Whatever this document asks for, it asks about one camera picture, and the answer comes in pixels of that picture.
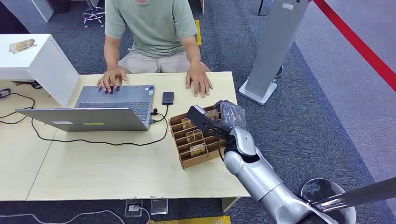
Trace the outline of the person's left hand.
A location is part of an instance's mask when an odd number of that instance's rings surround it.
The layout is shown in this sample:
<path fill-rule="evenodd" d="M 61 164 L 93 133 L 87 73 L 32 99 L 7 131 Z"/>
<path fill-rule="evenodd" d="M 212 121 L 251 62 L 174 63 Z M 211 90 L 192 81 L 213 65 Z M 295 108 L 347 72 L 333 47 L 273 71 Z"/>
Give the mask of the person's left hand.
<path fill-rule="evenodd" d="M 211 70 L 204 63 L 194 62 L 190 65 L 186 75 L 186 88 L 193 88 L 194 96 L 199 93 L 203 98 L 210 95 L 213 84 L 207 76 Z"/>

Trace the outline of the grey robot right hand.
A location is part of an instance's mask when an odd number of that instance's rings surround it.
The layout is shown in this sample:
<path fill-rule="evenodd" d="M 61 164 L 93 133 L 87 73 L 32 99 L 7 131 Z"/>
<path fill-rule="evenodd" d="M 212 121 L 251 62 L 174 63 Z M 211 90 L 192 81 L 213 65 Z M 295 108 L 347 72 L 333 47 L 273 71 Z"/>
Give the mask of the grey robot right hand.
<path fill-rule="evenodd" d="M 220 109 L 221 125 L 227 128 L 240 127 L 248 130 L 246 122 L 246 111 L 241 106 L 228 100 L 219 100 L 215 108 Z"/>

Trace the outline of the person's right hand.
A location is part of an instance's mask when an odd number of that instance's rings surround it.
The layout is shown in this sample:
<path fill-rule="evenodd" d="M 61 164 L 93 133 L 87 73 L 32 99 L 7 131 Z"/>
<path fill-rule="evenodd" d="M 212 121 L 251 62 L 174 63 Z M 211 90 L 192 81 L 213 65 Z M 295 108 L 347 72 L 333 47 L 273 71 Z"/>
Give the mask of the person's right hand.
<path fill-rule="evenodd" d="M 126 73 L 127 70 L 120 66 L 107 69 L 102 78 L 97 81 L 96 87 L 110 93 L 127 80 Z"/>

